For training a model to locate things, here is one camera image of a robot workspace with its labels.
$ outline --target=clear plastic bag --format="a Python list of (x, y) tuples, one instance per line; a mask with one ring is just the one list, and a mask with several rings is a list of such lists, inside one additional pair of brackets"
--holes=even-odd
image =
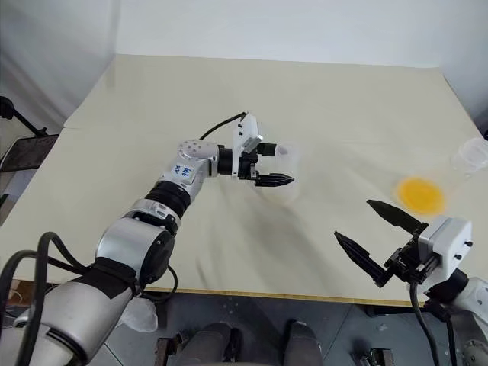
[(158, 329), (156, 307), (151, 300), (134, 297), (125, 308), (119, 323), (125, 324), (136, 332), (151, 333)]

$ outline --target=white wall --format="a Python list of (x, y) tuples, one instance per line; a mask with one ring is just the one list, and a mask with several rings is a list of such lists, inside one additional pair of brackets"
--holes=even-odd
[(119, 0), (0, 0), (0, 94), (60, 130), (114, 54)]
[(488, 108), (486, 0), (122, 0), (119, 53), (440, 66)]
[(0, 0), (0, 94), (59, 130), (117, 38), (119, 53), (440, 66), (476, 117), (487, 19), (487, 0)]

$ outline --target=table surface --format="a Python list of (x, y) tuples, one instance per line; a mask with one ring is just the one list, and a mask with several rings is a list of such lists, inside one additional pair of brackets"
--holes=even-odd
[[(383, 263), (409, 234), (365, 201), (395, 203), (408, 175), (444, 177), (449, 156), (479, 136), (437, 69), (118, 55), (0, 229), (0, 262), (55, 231), (91, 263), (104, 230), (149, 191), (178, 143), (240, 111), (258, 118), (265, 141), (298, 148), (299, 194), (276, 204), (250, 182), (206, 180), (170, 261), (181, 291), (405, 304), (405, 284), (377, 288), (332, 233)], [(229, 146), (231, 131), (207, 139)], [(487, 182), (481, 172), (448, 194), (446, 214), (474, 224), (461, 265), (470, 276), (488, 276)], [(31, 278), (32, 263), (16, 277)], [(50, 268), (48, 278), (71, 275)], [(152, 285), (171, 286), (169, 274)]]

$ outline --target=silver robot arm segment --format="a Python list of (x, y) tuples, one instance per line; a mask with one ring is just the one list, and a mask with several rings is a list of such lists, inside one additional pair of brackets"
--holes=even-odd
[(443, 304), (451, 313), (466, 364), (488, 365), (488, 282), (469, 278), (462, 291)]
[[(234, 133), (232, 149), (200, 140), (181, 143), (147, 196), (104, 232), (88, 272), (46, 295), (30, 364), (76, 365), (93, 359), (129, 301), (165, 273), (183, 214), (205, 178), (236, 172), (236, 178), (268, 187), (294, 180), (276, 173), (260, 175), (255, 169), (258, 154), (273, 156), (276, 145), (261, 143), (254, 117), (244, 116)], [(4, 329), (2, 364), (14, 364), (27, 318), (25, 312), (13, 329)]]

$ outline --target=metal clamp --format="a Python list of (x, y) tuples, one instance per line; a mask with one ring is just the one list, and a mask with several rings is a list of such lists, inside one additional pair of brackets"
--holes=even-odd
[(168, 215), (171, 215), (175, 218), (175, 222), (178, 228), (181, 224), (180, 217), (176, 214), (176, 212), (174, 212), (171, 208), (165, 206), (164, 204), (160, 204), (158, 201), (141, 198), (134, 202), (134, 204), (124, 215), (124, 217), (132, 217), (135, 212), (149, 214), (162, 220), (164, 220)]

